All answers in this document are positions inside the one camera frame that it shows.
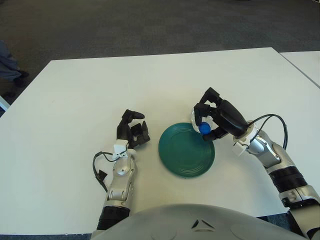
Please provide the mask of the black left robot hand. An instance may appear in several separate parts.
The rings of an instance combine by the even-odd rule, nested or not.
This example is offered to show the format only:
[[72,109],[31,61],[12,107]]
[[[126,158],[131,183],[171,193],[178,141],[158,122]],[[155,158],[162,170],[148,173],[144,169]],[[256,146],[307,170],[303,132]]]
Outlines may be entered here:
[[127,109],[122,115],[121,121],[117,126],[116,139],[128,141],[127,144],[129,149],[134,149],[137,146],[141,146],[149,142],[151,139],[145,120],[142,123],[129,126],[133,120],[143,120],[144,118],[144,114]]

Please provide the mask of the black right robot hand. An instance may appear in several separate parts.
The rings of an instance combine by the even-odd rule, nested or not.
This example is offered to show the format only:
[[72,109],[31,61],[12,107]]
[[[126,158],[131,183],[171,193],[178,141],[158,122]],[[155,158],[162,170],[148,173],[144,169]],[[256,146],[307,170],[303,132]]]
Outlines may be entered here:
[[220,94],[213,88],[208,88],[200,101],[194,106],[195,125],[199,127],[202,119],[212,117],[217,128],[203,134],[205,141],[214,141],[231,134],[234,137],[244,135],[248,124],[242,114],[227,100],[222,99]]

